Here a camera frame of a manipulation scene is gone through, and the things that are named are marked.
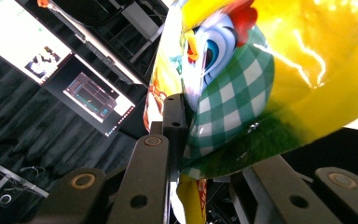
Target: display screen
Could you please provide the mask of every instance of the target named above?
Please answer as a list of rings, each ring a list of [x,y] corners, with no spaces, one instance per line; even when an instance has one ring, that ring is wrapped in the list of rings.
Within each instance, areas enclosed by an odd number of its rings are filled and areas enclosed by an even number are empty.
[[[81,57],[71,57],[45,88],[109,136],[135,105]]]
[[[0,0],[0,56],[44,84],[71,50],[14,0]]]

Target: shiny yellow surface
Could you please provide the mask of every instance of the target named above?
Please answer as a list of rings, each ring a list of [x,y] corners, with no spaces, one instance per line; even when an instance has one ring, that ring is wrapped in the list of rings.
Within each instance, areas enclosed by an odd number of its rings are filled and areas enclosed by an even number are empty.
[[[182,92],[180,77],[163,51],[157,55],[152,84],[167,96]]]
[[[358,0],[255,0],[275,56],[269,112],[324,136],[358,118]]]
[[[186,175],[180,175],[176,193],[185,208],[186,223],[204,224],[206,221],[205,208],[200,204],[199,183]]]
[[[206,20],[215,11],[235,0],[188,0],[182,7],[183,30],[186,32],[192,27]]]

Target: screw hole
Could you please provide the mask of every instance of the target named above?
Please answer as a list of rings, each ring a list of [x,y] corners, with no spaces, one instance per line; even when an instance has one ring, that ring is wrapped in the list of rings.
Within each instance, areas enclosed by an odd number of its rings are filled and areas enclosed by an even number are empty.
[[[307,208],[309,206],[307,200],[299,195],[290,196],[290,202],[299,208]]]
[[[93,174],[81,174],[75,176],[71,181],[71,186],[74,189],[87,189],[91,187],[95,182],[95,175]]]
[[[11,196],[10,194],[4,194],[2,195],[2,197],[0,198],[0,203],[1,204],[8,204],[11,202]]]
[[[144,195],[137,195],[131,199],[132,208],[143,208],[147,205],[147,197]]]
[[[157,137],[149,137],[144,141],[144,143],[147,146],[155,147],[155,146],[158,146],[159,144],[161,144],[161,139],[159,139]]]

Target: cartoon chicken figure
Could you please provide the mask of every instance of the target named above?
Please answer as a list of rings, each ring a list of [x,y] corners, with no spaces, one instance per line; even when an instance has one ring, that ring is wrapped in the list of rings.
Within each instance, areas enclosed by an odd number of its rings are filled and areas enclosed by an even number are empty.
[[[185,32],[182,80],[186,99],[194,111],[202,91],[227,66],[235,49],[248,41],[248,30],[255,26],[257,11],[251,7],[254,0],[238,2]]]

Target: dark drapery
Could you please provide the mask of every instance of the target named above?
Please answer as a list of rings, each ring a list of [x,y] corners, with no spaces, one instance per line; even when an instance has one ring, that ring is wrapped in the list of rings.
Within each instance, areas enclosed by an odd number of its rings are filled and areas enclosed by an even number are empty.
[[[0,58],[0,164],[47,191],[79,167],[109,173],[130,159],[136,139],[122,132],[109,138],[69,107]],[[43,167],[35,177],[32,169]],[[32,217],[43,198],[23,192],[7,208],[0,223]]]

